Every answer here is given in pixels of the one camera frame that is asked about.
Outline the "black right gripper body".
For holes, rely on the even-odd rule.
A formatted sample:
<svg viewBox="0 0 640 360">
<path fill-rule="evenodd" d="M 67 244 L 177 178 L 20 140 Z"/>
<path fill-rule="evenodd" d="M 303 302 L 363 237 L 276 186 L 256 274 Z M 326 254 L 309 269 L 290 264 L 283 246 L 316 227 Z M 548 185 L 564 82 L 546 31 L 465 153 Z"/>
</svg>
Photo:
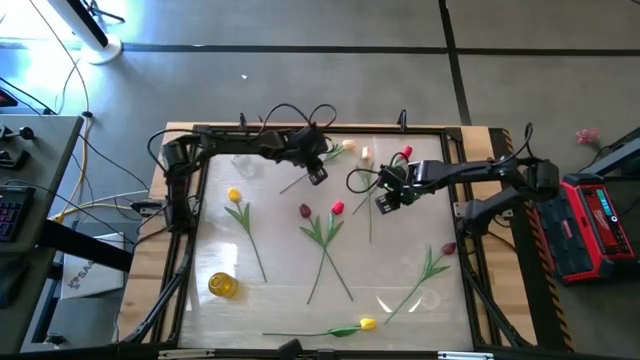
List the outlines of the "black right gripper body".
<svg viewBox="0 0 640 360">
<path fill-rule="evenodd" d="M 382 214 L 398 210 L 402 205 L 409 206 L 418 198 L 419 194 L 413 189 L 401 184 L 390 185 L 393 190 L 375 198 L 375 203 Z"/>
</svg>

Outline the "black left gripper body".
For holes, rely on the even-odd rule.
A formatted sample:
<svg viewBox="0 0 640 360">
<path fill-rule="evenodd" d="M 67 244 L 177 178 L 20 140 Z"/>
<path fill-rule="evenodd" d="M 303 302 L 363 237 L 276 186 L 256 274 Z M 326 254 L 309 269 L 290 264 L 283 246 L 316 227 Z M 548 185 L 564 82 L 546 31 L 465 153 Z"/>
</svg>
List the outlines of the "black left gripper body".
<svg viewBox="0 0 640 360">
<path fill-rule="evenodd" d="M 294 165 L 307 171 L 309 179 L 314 186 L 319 185 L 328 177 L 323 161 L 320 159 L 321 152 L 327 149 L 318 148 L 315 151 L 308 151 L 299 147 L 295 151 Z"/>
</svg>

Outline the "yellow artificial tulip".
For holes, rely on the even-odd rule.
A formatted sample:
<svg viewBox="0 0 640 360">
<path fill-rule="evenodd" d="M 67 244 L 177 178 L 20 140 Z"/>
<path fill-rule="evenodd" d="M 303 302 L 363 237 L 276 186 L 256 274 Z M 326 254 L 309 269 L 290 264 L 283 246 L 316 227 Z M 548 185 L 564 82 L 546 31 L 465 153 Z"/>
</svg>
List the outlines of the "yellow artificial tulip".
<svg viewBox="0 0 640 360">
<path fill-rule="evenodd" d="M 291 333 L 291 332 L 264 332 L 264 336 L 290 336 L 290 337 L 320 337 L 333 336 L 337 338 L 347 337 L 361 331 L 372 331 L 377 328 L 377 321 L 373 318 L 362 318 L 356 325 L 331 328 L 328 330 L 312 333 Z"/>
<path fill-rule="evenodd" d="M 243 200 L 240 190 L 236 187 L 230 187 L 227 190 L 227 198 L 235 208 L 232 209 L 230 207 L 224 207 L 224 209 L 240 224 L 248 236 L 256 256 L 263 281 L 267 282 L 266 273 L 251 229 L 251 204 Z"/>
</svg>

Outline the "clear glass vase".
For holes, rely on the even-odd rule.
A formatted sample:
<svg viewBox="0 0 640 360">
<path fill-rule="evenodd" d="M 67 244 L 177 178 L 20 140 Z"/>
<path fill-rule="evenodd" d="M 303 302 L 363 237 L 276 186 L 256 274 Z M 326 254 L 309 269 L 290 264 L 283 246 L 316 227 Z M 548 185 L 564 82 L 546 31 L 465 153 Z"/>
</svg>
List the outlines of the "clear glass vase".
<svg viewBox="0 0 640 360">
<path fill-rule="evenodd" d="M 261 163 L 253 155 L 234 154 L 231 163 L 242 178 L 255 179 L 262 174 Z"/>
</svg>

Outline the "yellow glass vase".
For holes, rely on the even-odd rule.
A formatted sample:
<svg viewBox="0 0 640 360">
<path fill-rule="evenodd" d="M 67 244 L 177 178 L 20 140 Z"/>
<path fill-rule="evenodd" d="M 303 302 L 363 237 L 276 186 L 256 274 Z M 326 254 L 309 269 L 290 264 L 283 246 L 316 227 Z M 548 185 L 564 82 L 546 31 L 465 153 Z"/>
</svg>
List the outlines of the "yellow glass vase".
<svg viewBox="0 0 640 360">
<path fill-rule="evenodd" d="M 238 281 L 225 272 L 214 273 L 208 281 L 208 289 L 216 297 L 233 298 L 238 288 Z"/>
</svg>

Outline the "black rounded object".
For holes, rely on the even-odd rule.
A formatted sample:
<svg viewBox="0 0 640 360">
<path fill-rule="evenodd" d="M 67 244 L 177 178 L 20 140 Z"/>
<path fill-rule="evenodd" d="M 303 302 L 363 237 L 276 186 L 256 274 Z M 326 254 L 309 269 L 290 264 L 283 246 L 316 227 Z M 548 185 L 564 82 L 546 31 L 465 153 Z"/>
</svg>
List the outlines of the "black rounded object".
<svg viewBox="0 0 640 360">
<path fill-rule="evenodd" d="M 304 350 L 297 338 L 287 341 L 278 348 L 279 360 L 298 360 L 299 356 L 303 353 Z"/>
</svg>

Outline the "red black tool case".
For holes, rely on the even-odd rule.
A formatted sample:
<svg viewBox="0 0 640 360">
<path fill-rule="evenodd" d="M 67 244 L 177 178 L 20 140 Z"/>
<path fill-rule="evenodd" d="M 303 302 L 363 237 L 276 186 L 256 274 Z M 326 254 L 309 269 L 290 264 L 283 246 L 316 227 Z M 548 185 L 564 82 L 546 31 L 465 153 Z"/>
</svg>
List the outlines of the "red black tool case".
<svg viewBox="0 0 640 360">
<path fill-rule="evenodd" d="M 607 182 L 568 174 L 555 198 L 535 205 L 552 271 L 565 286 L 610 279 L 638 259 Z"/>
</svg>

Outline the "black yellow hazard tape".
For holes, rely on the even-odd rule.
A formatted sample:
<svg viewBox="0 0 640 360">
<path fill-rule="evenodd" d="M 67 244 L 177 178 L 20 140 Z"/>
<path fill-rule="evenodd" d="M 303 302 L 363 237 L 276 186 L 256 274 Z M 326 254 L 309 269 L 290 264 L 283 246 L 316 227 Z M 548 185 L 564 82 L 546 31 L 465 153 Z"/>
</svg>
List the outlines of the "black yellow hazard tape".
<svg viewBox="0 0 640 360">
<path fill-rule="evenodd" d="M 543 232 L 533 203 L 513 210 L 503 232 L 515 246 L 491 266 L 494 299 L 525 341 L 545 349 L 573 351 L 569 326 L 557 293 Z"/>
</svg>

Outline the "dark metal beam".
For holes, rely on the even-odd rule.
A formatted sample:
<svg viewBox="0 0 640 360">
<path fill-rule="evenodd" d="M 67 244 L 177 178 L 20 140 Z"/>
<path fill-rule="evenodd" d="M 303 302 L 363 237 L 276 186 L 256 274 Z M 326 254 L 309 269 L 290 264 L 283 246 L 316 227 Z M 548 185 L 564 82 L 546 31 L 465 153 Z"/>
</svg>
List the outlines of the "dark metal beam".
<svg viewBox="0 0 640 360">
<path fill-rule="evenodd" d="M 640 175 L 640 127 L 598 151 L 594 160 L 580 173 L 605 176 L 617 172 L 621 175 Z"/>
</svg>

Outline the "white floor lamp stand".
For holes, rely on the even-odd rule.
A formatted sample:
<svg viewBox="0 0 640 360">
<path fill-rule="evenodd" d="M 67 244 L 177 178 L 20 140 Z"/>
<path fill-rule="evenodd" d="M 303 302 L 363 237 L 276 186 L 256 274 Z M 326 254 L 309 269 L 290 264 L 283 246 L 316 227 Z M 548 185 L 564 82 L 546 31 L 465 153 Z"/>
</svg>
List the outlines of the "white floor lamp stand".
<svg viewBox="0 0 640 360">
<path fill-rule="evenodd" d="M 47 0 L 82 44 L 83 58 L 90 64 L 102 65 L 123 51 L 119 38 L 105 33 L 81 0 Z"/>
</svg>

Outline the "white printed cardboard box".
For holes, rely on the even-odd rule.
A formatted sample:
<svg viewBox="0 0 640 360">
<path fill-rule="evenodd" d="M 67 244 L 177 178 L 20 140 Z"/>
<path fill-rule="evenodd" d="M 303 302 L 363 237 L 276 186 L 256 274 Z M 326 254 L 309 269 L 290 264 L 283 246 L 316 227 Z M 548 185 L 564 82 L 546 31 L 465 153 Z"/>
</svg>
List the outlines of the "white printed cardboard box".
<svg viewBox="0 0 640 360">
<path fill-rule="evenodd" d="M 63 256 L 62 299 L 96 295 L 124 286 L 124 273 L 73 255 Z"/>
</svg>

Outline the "black joystick knob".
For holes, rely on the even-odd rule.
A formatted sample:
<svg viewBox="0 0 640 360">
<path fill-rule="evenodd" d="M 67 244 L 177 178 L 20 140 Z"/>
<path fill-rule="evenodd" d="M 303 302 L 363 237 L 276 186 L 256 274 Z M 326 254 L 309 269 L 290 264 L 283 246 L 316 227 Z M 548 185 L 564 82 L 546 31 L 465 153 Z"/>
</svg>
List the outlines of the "black joystick knob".
<svg viewBox="0 0 640 360">
<path fill-rule="evenodd" d="M 14 138 L 33 140 L 35 138 L 35 134 L 34 131 L 27 126 L 21 127 L 17 132 L 14 132 L 8 126 L 0 124 L 0 141 L 9 142 Z"/>
</svg>

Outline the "small black desk device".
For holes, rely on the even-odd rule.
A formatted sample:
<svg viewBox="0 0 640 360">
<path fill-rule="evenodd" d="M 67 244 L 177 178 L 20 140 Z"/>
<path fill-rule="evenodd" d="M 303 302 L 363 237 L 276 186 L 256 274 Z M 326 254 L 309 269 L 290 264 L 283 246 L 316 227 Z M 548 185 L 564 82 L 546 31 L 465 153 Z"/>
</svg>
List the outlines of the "small black desk device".
<svg viewBox="0 0 640 360">
<path fill-rule="evenodd" d="M 30 153 L 26 150 L 21 150 L 16 156 L 11 155 L 8 151 L 0 150 L 0 169 L 18 171 L 24 167 L 29 158 Z"/>
</svg>

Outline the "black backlit keyboard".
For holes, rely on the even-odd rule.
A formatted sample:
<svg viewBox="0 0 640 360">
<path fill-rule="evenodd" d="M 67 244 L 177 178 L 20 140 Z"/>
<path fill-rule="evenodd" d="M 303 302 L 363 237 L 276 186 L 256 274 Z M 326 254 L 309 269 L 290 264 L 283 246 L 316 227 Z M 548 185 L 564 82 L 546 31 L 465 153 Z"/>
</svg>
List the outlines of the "black backlit keyboard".
<svg viewBox="0 0 640 360">
<path fill-rule="evenodd" d="M 31 211 L 35 189 L 0 186 L 0 243 L 14 243 Z"/>
</svg>

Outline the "silver metal bracket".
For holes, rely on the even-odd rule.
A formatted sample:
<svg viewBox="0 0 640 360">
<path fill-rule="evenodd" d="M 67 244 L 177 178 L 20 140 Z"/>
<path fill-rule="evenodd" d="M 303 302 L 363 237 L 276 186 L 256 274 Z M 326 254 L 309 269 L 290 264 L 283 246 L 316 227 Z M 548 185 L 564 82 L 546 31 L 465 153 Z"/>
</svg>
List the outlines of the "silver metal bracket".
<svg viewBox="0 0 640 360">
<path fill-rule="evenodd" d="M 495 360 L 492 353 L 439 351 L 438 360 Z"/>
<path fill-rule="evenodd" d="M 195 360 L 215 356 L 216 353 L 212 349 L 173 349 L 160 351 L 157 360 Z"/>
</svg>

